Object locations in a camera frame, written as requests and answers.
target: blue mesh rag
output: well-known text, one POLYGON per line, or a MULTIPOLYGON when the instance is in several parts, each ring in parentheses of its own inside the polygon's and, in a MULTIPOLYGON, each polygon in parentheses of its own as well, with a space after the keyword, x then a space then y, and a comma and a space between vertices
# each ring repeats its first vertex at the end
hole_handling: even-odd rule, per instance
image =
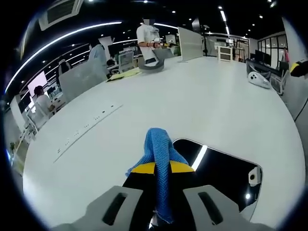
POLYGON ((168 203, 168 166, 170 160, 188 165, 184 157, 174 149, 171 139, 165 130, 150 128, 144 141, 144 156, 126 173, 126 176, 128 176, 132 169, 138 165, 155 162, 157 170, 155 207, 158 216, 167 223, 172 223, 173 221, 168 203))

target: desk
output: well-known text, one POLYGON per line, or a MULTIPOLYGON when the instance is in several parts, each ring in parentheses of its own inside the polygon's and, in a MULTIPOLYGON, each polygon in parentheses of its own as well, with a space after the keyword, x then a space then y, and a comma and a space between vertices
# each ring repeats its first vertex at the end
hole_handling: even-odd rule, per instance
POLYGON ((24 193, 50 226, 73 222, 86 206, 143 156, 151 127, 172 140, 187 138, 262 167, 263 181, 251 221, 279 225, 304 189, 305 160, 295 123, 274 90, 248 83, 246 65, 201 57, 165 69, 101 83, 53 116, 30 143, 24 193), (56 147, 97 106, 123 105, 89 130, 62 156, 56 147))

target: white chair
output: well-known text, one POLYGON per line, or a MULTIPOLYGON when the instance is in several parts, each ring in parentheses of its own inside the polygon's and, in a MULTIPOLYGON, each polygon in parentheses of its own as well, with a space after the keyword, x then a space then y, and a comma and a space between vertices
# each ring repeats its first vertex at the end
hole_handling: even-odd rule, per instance
POLYGON ((49 120, 50 115, 45 114, 38 103, 35 103, 32 109, 27 111, 26 116, 29 120, 29 123, 35 128, 36 132, 38 132, 42 128, 42 126, 49 120))

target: led strip light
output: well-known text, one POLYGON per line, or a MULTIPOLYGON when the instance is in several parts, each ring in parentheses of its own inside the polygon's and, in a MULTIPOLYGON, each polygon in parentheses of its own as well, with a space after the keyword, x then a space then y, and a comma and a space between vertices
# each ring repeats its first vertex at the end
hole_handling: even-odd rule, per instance
POLYGON ((80 60, 77 61, 76 63, 73 63, 72 66, 74 66, 75 64, 77 64, 77 63, 79 63, 79 62, 81 62, 81 61, 83 61, 83 60, 85 60, 85 59, 80 59, 80 60))
POLYGON ((30 58, 28 58, 21 66, 20 68, 16 71, 16 73, 13 75, 13 77, 11 78, 9 84, 7 85, 7 87, 5 88, 5 91, 4 93, 7 92, 8 88, 10 87, 10 85, 12 84, 12 82, 14 81, 14 79, 16 78, 16 76, 19 74, 19 72, 21 72, 21 70, 32 60, 34 59, 38 54, 40 54, 43 50, 45 50, 46 48, 50 47, 52 44, 70 36, 70 35, 73 35, 73 34, 76 34, 78 32, 81 32, 81 31, 84 31, 84 30, 88 30, 88 29, 92 29, 92 28, 95 28, 95 27, 99 27, 99 26, 108 26, 108 25, 115 25, 115 24, 121 24, 122 22, 112 22, 112 23, 102 23, 102 24, 97 24, 97 25, 92 25, 92 26, 87 26, 87 27, 84 27, 84 28, 81 28, 81 29, 78 29, 78 30, 75 30, 75 31, 72 31, 66 35, 63 35, 57 39, 55 39, 54 41, 48 43, 47 45, 43 46, 41 49, 39 49, 37 52, 35 52, 30 58))

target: white partition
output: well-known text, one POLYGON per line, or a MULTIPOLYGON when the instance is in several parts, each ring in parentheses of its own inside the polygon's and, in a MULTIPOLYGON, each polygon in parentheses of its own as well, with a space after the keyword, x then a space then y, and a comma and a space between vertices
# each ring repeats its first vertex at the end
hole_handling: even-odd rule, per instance
POLYGON ((202 36, 200 34, 179 27, 179 39, 182 61, 187 61, 203 56, 202 36))
POLYGON ((59 76, 66 102, 107 80, 99 59, 88 60, 59 76))
POLYGON ((112 45, 112 40, 110 36, 99 38, 98 41, 104 46, 106 60, 110 59, 109 45, 112 45))
POLYGON ((12 99, 12 102, 10 104, 10 108, 13 114, 13 117, 16 121, 16 124, 20 130, 20 132, 23 132, 23 130, 25 129, 25 119, 23 118, 21 111, 19 109, 19 104, 20 102, 20 95, 15 95, 14 98, 12 99))

